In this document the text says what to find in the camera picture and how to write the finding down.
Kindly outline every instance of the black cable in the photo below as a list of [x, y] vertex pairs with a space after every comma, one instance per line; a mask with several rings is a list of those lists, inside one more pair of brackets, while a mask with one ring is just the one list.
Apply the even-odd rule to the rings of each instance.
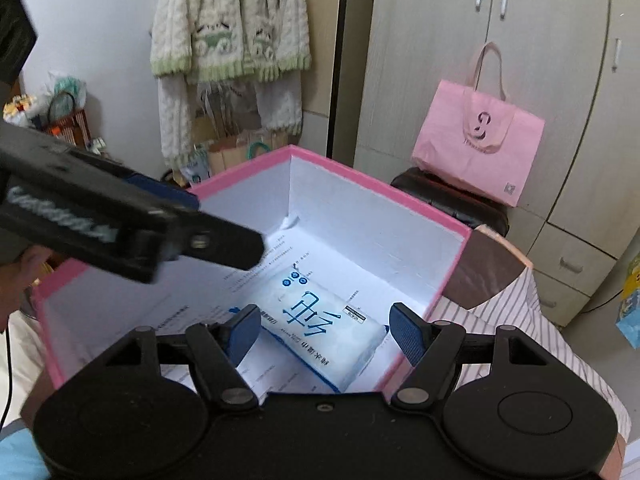
[[589, 310], [585, 310], [584, 312], [581, 312], [580, 314], [588, 314], [590, 312], [593, 312], [594, 310], [598, 310], [599, 308], [605, 306], [607, 303], [609, 303], [609, 301], [613, 301], [615, 300], [620, 294], [622, 294], [622, 291], [618, 291], [615, 295], [611, 296], [607, 301], [605, 301], [604, 303], [599, 304], [598, 306], [594, 306], [593, 308], [590, 308]]
[[11, 406], [11, 398], [14, 394], [14, 372], [12, 371], [11, 366], [11, 340], [9, 339], [9, 325], [7, 324], [6, 330], [4, 331], [4, 337], [6, 338], [6, 368], [9, 373], [9, 393], [6, 399], [6, 406], [4, 407], [4, 413], [2, 414], [2, 419], [0, 420], [0, 431], [4, 428], [4, 422], [6, 421], [6, 417], [9, 414], [9, 407]]

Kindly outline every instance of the striped fabric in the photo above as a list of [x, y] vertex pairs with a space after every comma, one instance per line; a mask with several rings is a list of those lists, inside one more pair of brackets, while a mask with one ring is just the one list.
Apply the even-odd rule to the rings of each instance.
[[[469, 333], [494, 334], [502, 324], [519, 327], [549, 353], [574, 371], [583, 381], [596, 390], [613, 408], [618, 420], [618, 432], [628, 440], [631, 420], [626, 408], [609, 385], [571, 350], [555, 326], [540, 312], [540, 300], [533, 280], [533, 273], [525, 268], [523, 273], [489, 301], [465, 310], [447, 298], [440, 301], [429, 316], [429, 321], [446, 319], [465, 327]], [[465, 365], [458, 386], [489, 374], [490, 366]]]

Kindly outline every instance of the blue fabric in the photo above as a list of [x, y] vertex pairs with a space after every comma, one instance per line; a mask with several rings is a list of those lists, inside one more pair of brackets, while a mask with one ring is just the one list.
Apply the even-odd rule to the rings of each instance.
[[20, 430], [0, 441], [0, 480], [49, 478], [31, 431]]

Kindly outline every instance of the yellow and blue package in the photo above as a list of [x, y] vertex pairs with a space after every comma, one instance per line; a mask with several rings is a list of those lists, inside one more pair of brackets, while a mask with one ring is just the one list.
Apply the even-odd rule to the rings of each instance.
[[334, 391], [344, 392], [369, 363], [386, 327], [297, 269], [278, 273], [248, 298], [262, 326]]
[[640, 254], [628, 266], [616, 326], [633, 348], [640, 347]]

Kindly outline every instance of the pink tote bag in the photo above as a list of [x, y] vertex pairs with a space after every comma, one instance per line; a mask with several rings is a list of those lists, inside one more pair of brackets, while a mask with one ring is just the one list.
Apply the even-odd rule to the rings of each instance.
[[[500, 60], [500, 99], [474, 90], [487, 50]], [[445, 80], [438, 85], [412, 161], [452, 186], [515, 207], [545, 121], [510, 104], [495, 43], [482, 47], [469, 72], [466, 86]]]

